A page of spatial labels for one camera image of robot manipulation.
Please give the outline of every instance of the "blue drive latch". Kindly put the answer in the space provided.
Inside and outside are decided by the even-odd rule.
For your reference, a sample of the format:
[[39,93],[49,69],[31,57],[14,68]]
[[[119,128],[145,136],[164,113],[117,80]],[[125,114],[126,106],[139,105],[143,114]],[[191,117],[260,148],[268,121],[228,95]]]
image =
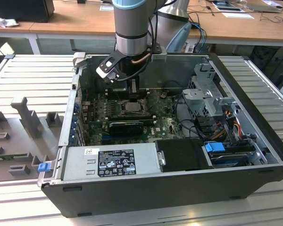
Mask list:
[[212,142],[205,145],[207,152],[225,152],[225,147],[222,143]]

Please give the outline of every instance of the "motherboard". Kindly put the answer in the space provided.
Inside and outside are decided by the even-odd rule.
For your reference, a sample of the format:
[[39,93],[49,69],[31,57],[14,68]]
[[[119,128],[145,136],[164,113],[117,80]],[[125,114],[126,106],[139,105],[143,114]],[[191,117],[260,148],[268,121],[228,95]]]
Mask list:
[[130,102],[97,94],[85,102],[85,128],[89,145],[152,143],[183,138],[174,115],[175,96],[167,91],[148,91]]

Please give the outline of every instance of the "power supply label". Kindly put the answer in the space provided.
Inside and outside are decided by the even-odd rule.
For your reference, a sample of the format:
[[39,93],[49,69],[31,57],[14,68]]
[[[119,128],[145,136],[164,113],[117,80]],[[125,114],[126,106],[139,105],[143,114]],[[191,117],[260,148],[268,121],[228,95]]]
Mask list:
[[100,151],[98,163],[98,176],[101,178],[136,174],[133,149]]

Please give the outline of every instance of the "copper pipe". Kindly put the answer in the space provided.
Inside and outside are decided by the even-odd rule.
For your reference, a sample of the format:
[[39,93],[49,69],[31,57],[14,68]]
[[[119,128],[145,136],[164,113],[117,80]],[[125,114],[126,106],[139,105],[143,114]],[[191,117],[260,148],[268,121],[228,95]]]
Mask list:
[[142,63],[143,61],[145,61],[146,59],[148,59],[151,56],[151,53],[147,53],[145,56],[143,56],[141,59],[139,60],[132,60],[131,63],[134,65],[139,65],[140,63]]

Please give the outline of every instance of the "paper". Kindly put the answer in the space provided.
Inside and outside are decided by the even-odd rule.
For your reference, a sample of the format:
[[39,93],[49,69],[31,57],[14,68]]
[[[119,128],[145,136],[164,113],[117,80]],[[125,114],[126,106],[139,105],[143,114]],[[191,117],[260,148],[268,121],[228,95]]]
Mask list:
[[218,7],[215,6],[215,8],[218,10],[218,11],[221,11],[221,12],[233,12],[233,13],[244,13],[245,11],[243,9],[240,9],[239,11],[238,10],[232,10],[232,9],[219,9]]
[[0,27],[6,28],[6,27],[12,27],[19,25],[16,20],[14,19],[3,19],[0,17]]
[[264,3],[266,3],[269,6],[281,6],[280,4],[274,2],[274,1],[269,1],[269,0],[262,0]]
[[101,4],[100,11],[114,11],[114,8],[110,4]]
[[227,18],[242,18],[242,19],[254,19],[250,14],[243,13],[222,13]]

